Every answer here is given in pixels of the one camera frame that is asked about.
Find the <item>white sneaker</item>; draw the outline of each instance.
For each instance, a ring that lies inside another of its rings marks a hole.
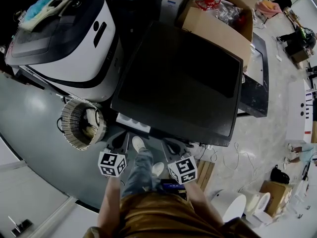
[[[139,153],[141,148],[145,148],[145,144],[143,140],[140,137],[133,137],[132,139],[132,145],[134,149]]]
[[[287,149],[294,152],[294,147],[290,143],[287,145]]]
[[[159,177],[160,174],[162,174],[164,170],[164,163],[163,162],[157,162],[152,167],[152,174]]]
[[[284,158],[284,163],[285,164],[290,164],[291,163],[291,160],[287,157]]]

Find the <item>blue cloth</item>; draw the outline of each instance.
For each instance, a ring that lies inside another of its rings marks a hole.
[[[34,18],[50,1],[51,0],[38,0],[35,4],[31,5],[26,11],[24,20],[27,21]]]
[[[302,162],[310,162],[313,158],[313,155],[317,153],[316,149],[317,144],[304,144],[302,145],[302,152],[299,155],[299,159]]]
[[[160,179],[152,175],[153,155],[150,150],[141,148],[125,184],[121,198],[145,191],[164,192]]]

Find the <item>pink cloth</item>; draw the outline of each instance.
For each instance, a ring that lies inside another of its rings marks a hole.
[[[274,4],[273,10],[268,8],[264,3],[258,2],[258,3],[256,3],[256,9],[260,13],[262,13],[264,16],[266,16],[267,18],[272,18],[277,13],[283,13],[281,8],[279,7],[279,5],[277,3],[273,2],[272,4]]]

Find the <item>black backpack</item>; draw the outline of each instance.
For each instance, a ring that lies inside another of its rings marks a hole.
[[[271,181],[289,184],[289,176],[286,173],[283,173],[280,169],[277,168],[276,165],[275,168],[273,168],[271,172]]]

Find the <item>epoxy floor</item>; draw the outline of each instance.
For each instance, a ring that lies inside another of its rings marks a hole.
[[[209,181],[206,195],[220,189],[239,190],[242,187],[259,189],[269,177],[270,169],[288,155],[284,139],[288,114],[288,83],[306,78],[305,70],[298,70],[287,58],[273,37],[292,32],[284,15],[266,23],[267,28],[254,29],[266,42],[269,65],[269,107],[266,118],[238,118],[229,147],[207,150],[202,159],[216,162],[215,173]],[[0,74],[0,132],[28,165],[46,181],[61,191],[99,208],[106,178],[97,167],[99,152],[106,146],[106,138],[87,151],[74,149],[58,131],[56,121],[63,102],[55,94],[25,86]],[[152,141],[155,162],[163,159],[159,141]],[[200,157],[202,149],[193,154]],[[130,162],[136,152],[129,154]],[[122,176],[125,181],[131,165]],[[286,172],[293,181],[300,179],[302,164],[291,164]]]

